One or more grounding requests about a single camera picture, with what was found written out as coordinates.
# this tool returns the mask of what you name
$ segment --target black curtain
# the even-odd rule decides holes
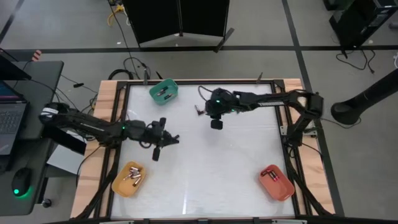
[[[181,0],[182,32],[223,37],[229,0]]]
[[[180,32],[176,0],[123,0],[137,42]]]
[[[229,0],[123,0],[139,44],[182,32],[223,37]]]

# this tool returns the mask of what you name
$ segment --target black desk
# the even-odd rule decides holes
[[[26,62],[16,62],[16,65],[23,67]],[[32,79],[42,82],[55,89],[58,85],[63,62],[30,62],[25,72],[32,76]],[[53,92],[40,84],[31,81],[19,81],[16,87],[28,101],[30,107],[28,116],[25,118],[25,130],[22,135],[40,137],[43,125],[38,119],[38,115],[44,104],[50,103]],[[27,215],[42,197],[45,189],[46,162],[49,154],[54,147],[51,139],[18,140],[12,151],[11,169],[0,175],[0,216]],[[15,172],[22,168],[32,169],[32,180],[29,193],[25,197],[16,198],[11,190],[11,181]]]
[[[16,159],[11,170],[0,175],[0,216],[28,215],[32,212],[45,181],[45,165],[53,148],[53,141],[17,141],[15,146],[13,153]],[[11,180],[15,172],[25,166],[32,169],[31,186],[26,195],[15,197],[11,190]]]

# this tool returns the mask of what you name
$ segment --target laptop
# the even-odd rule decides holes
[[[28,104],[21,94],[0,81],[0,156],[11,153]]]

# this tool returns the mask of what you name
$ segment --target white paper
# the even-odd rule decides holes
[[[229,91],[271,93],[270,85],[205,85]],[[223,130],[210,128],[210,117],[198,116],[195,105],[205,101],[197,85],[180,85],[178,96],[166,105],[155,104],[151,86],[130,89],[127,114],[147,124],[167,118],[165,129],[180,135],[180,144],[164,147],[158,162],[153,146],[124,141],[119,170],[136,161],[147,171],[131,198],[114,195],[112,218],[235,218],[293,216],[292,200],[272,199],[258,181],[261,170],[285,163],[275,108],[258,108],[222,117]],[[211,93],[201,90],[205,98]]]
[[[73,137],[86,142],[83,137],[77,135],[73,131],[67,131],[67,134],[71,134]],[[83,155],[73,152],[67,147],[58,145],[51,154],[47,164],[69,171],[72,174],[77,174],[77,169],[79,168],[79,165],[83,159]]]

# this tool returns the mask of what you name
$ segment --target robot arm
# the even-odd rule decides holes
[[[306,99],[305,106],[299,102],[299,98]],[[287,128],[287,140],[291,146],[301,146],[305,128],[312,120],[322,116],[323,98],[304,90],[257,95],[240,91],[231,93],[228,90],[217,88],[212,91],[211,98],[206,101],[205,110],[207,115],[213,119],[211,128],[223,129],[223,122],[220,121],[221,115],[247,112],[268,106],[291,106],[300,113],[296,123]]]
[[[178,135],[172,137],[164,130],[165,118],[153,121],[147,126],[145,122],[139,120],[108,122],[72,109],[65,103],[49,103],[45,105],[39,119],[44,125],[73,128],[90,134],[105,147],[116,147],[127,138],[139,141],[144,148],[154,144],[152,155],[154,161],[158,161],[160,149],[164,146],[179,143]]]

